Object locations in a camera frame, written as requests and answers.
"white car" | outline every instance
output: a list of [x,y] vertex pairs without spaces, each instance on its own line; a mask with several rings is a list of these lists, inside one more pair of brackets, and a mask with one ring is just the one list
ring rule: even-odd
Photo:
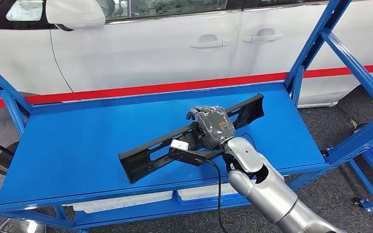
[[[254,83],[284,79],[276,73],[290,70],[327,4],[97,0],[106,23],[68,30],[48,23],[47,1],[0,0],[0,74],[21,92],[200,80],[219,86],[237,76]],[[373,0],[353,1],[334,34],[363,65],[371,65],[373,75]],[[339,67],[345,65],[324,44],[309,67],[316,71],[305,74],[299,106],[333,106],[359,85]]]

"black cable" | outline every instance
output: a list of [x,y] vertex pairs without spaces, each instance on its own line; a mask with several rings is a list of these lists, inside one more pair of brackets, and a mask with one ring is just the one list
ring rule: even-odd
[[222,219],[221,219],[221,171],[220,168],[211,160],[207,160],[212,166],[214,166],[217,169],[218,172],[218,222],[220,223],[221,229],[224,233],[228,233],[226,229],[224,228],[222,224]]
[[243,133],[243,134],[241,134],[241,137],[244,136],[244,135],[248,135],[248,136],[250,137],[250,139],[251,139],[251,141],[252,141],[252,145],[253,145],[253,147],[255,148],[255,143],[254,143],[254,140],[253,140],[253,138],[251,137],[251,135],[249,135],[249,133]]

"blue metal shelf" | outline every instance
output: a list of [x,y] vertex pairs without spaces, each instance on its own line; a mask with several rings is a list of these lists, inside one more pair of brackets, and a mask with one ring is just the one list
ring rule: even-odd
[[[210,164],[178,161],[130,184],[118,153],[187,125],[186,113],[194,105],[228,107],[257,93],[265,96],[265,116],[236,134],[249,133],[257,150],[284,174],[327,167],[282,83],[45,105],[31,112],[0,190],[0,209],[215,184]],[[226,179],[224,161],[215,162]],[[41,166],[50,172],[41,172]]]

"car door handle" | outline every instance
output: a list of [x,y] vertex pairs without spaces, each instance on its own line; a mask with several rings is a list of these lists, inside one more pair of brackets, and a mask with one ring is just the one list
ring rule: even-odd
[[227,45],[228,43],[229,43],[229,40],[219,39],[219,40],[208,41],[208,42],[194,42],[190,44],[189,46],[193,48],[202,49],[202,48],[211,48],[211,47],[221,47],[221,46]]
[[252,42],[266,42],[266,41],[273,41],[281,38],[283,35],[281,34],[273,34],[273,35],[248,35],[243,38],[244,42],[252,43]]

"white container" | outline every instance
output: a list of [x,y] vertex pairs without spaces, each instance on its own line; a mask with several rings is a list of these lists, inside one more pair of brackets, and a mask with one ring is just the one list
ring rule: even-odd
[[[238,193],[229,183],[221,184],[221,196]],[[218,185],[209,185],[196,188],[186,188],[178,190],[181,200],[196,200],[218,196]]]
[[173,191],[148,193],[134,196],[127,196],[122,198],[111,198],[103,200],[93,200],[78,202],[73,204],[64,204],[62,206],[73,206],[74,211],[84,211],[87,214],[124,208],[134,205],[142,205],[157,201],[169,200],[172,198]]

